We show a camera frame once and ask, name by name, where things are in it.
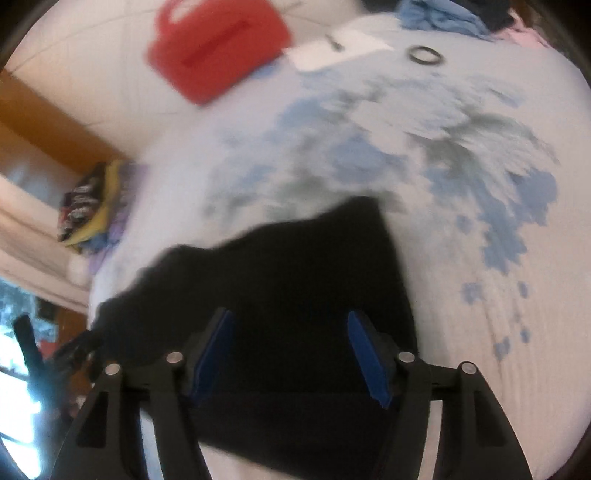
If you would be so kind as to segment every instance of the red plastic box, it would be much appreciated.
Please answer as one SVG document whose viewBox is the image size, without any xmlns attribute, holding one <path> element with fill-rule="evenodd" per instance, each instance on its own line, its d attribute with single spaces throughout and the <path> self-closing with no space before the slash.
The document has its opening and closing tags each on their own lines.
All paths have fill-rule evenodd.
<svg viewBox="0 0 591 480">
<path fill-rule="evenodd" d="M 160 11 L 148 61 L 191 102 L 213 100 L 291 45 L 267 0 L 205 0 L 171 22 L 182 1 L 168 0 Z"/>
</svg>

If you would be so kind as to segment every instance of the black rubber ring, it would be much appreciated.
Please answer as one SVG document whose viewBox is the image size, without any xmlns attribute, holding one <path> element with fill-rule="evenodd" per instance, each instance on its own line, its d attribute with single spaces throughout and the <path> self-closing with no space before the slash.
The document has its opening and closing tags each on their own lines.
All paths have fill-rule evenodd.
<svg viewBox="0 0 591 480">
<path fill-rule="evenodd" d="M 435 58 L 433 60 L 423 60 L 418 58 L 415 54 L 420 51 L 426 51 L 431 55 L 434 55 Z M 443 55 L 441 55 L 437 50 L 433 50 L 430 47 L 426 47 L 424 45 L 414 45 L 407 50 L 408 58 L 411 59 L 415 63 L 419 63 L 421 65 L 439 65 L 445 61 Z"/>
</svg>

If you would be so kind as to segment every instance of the metal pin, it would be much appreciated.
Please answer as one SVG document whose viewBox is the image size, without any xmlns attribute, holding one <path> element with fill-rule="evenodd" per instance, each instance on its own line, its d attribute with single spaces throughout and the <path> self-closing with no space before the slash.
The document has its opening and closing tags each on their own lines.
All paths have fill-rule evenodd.
<svg viewBox="0 0 591 480">
<path fill-rule="evenodd" d="M 118 374 L 121 371 L 121 366 L 119 364 L 110 364 L 107 365 L 105 368 L 105 373 L 112 377 L 113 375 Z"/>
<path fill-rule="evenodd" d="M 465 374 L 474 375 L 476 372 L 478 372 L 478 369 L 476 368 L 476 365 L 474 365 L 473 363 L 464 362 L 462 363 L 462 371 Z"/>
<path fill-rule="evenodd" d="M 183 354 L 181 352 L 171 352 L 166 356 L 166 361 L 172 365 L 182 362 Z"/>
<path fill-rule="evenodd" d="M 400 352 L 398 359 L 405 364 L 411 364 L 414 362 L 414 355 L 411 352 Z"/>
</svg>

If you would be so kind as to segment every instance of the bed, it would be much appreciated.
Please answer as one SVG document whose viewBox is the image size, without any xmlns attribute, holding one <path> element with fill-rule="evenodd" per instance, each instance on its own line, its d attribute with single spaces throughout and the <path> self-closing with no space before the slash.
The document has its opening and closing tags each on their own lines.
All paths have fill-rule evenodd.
<svg viewBox="0 0 591 480">
<path fill-rule="evenodd" d="M 591 420 L 589 87 L 553 50 L 404 31 L 391 15 L 347 28 L 390 49 L 308 73 L 281 58 L 139 159 L 148 174 L 89 324 L 170 246 L 375 196 L 422 357 L 476 363 L 545 480 Z M 416 44 L 445 62 L 411 62 Z M 254 478 L 258 467 L 204 451 L 217 478 Z"/>
</svg>

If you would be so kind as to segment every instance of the pile of clothes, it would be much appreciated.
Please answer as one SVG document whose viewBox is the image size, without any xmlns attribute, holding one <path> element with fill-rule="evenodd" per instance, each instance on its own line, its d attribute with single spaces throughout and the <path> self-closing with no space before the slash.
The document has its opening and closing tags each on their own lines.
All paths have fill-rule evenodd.
<svg viewBox="0 0 591 480">
<path fill-rule="evenodd" d="M 140 175 L 133 162 L 98 163 L 64 195 L 59 217 L 59 241 L 90 259 L 95 274 L 119 244 Z"/>
<path fill-rule="evenodd" d="M 395 11 L 403 28 L 441 30 L 528 48 L 551 48 L 527 28 L 511 0 L 363 0 L 370 11 Z"/>
</svg>

